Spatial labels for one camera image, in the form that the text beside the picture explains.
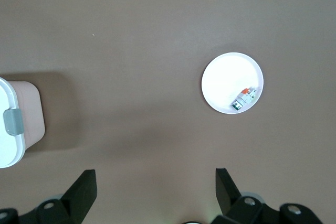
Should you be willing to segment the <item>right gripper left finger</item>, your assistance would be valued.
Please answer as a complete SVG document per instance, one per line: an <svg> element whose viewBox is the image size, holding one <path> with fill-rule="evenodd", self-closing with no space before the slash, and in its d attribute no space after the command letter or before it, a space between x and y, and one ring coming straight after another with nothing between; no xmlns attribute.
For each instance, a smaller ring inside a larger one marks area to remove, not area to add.
<svg viewBox="0 0 336 224"><path fill-rule="evenodd" d="M82 223L97 198L94 169L85 170L60 199L49 199L23 215L1 209L1 223Z"/></svg>

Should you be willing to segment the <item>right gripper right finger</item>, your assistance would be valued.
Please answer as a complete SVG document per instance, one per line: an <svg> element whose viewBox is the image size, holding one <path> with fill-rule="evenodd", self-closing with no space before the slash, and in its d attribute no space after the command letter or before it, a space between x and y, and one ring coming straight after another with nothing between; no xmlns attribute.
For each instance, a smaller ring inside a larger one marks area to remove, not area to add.
<svg viewBox="0 0 336 224"><path fill-rule="evenodd" d="M322 223L308 207L286 203L279 210L253 196L243 196L225 168L215 172L216 198L222 211L212 223Z"/></svg>

